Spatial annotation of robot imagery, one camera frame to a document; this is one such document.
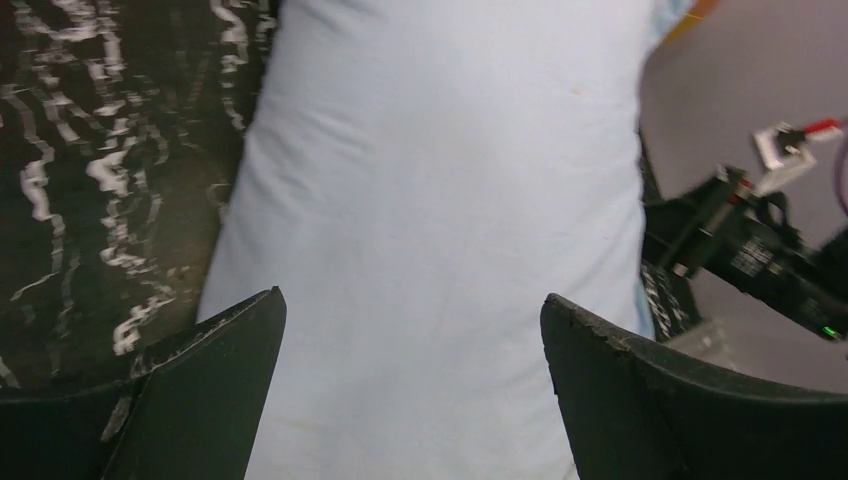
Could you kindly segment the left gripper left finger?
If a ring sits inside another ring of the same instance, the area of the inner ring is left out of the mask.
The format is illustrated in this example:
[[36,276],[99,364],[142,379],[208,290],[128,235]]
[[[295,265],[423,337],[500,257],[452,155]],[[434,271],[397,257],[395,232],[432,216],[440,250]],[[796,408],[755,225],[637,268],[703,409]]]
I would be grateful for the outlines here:
[[240,479],[284,334],[282,292],[79,373],[1,391],[5,479]]

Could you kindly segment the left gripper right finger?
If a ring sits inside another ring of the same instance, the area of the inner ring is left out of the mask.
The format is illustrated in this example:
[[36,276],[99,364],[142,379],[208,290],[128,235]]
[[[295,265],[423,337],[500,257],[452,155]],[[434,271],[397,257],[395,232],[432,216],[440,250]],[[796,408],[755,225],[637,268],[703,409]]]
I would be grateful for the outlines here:
[[576,469],[595,479],[843,479],[847,398],[737,373],[559,295],[541,334]]

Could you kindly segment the light blue pillowcase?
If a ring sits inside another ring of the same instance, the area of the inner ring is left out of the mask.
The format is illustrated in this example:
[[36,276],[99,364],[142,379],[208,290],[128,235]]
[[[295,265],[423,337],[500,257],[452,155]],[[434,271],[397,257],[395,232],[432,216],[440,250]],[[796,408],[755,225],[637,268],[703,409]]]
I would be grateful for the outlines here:
[[639,86],[688,1],[287,1],[199,316],[288,314],[250,479],[574,479],[555,292],[652,328]]

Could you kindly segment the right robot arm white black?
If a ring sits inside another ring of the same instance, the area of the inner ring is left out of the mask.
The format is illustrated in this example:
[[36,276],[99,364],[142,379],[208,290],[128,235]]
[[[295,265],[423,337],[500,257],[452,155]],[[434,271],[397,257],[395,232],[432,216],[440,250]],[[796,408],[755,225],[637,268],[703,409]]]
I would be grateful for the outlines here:
[[646,203],[645,214],[654,266],[685,279],[706,269],[817,336],[846,340],[846,231],[807,248],[785,194],[757,194],[745,171],[724,166],[680,197]]

